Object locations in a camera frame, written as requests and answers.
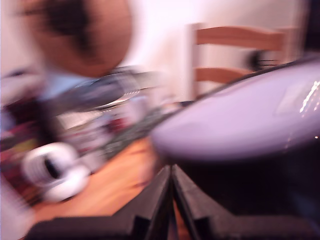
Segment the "white wall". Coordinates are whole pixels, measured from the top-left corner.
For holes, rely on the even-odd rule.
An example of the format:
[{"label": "white wall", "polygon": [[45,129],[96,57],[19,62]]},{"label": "white wall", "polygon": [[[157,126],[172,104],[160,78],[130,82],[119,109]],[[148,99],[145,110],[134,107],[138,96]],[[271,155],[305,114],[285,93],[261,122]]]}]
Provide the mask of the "white wall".
[{"label": "white wall", "polygon": [[[29,37],[13,22],[11,3],[1,0],[1,74],[37,61]],[[245,25],[279,28],[294,25],[298,0],[130,0],[136,34],[122,65],[162,71],[163,84],[178,96],[190,98],[190,37],[188,25]],[[213,46],[203,50],[204,65],[241,67],[245,51]]]}]

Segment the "brown round object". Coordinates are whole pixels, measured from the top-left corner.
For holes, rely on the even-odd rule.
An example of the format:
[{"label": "brown round object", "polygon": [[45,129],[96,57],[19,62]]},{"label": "brown round object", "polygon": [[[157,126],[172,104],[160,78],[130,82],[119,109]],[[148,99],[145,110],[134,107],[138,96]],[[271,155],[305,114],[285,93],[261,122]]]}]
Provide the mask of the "brown round object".
[{"label": "brown round object", "polygon": [[132,38],[127,0],[23,0],[23,17],[45,57],[101,77],[125,57]]}]

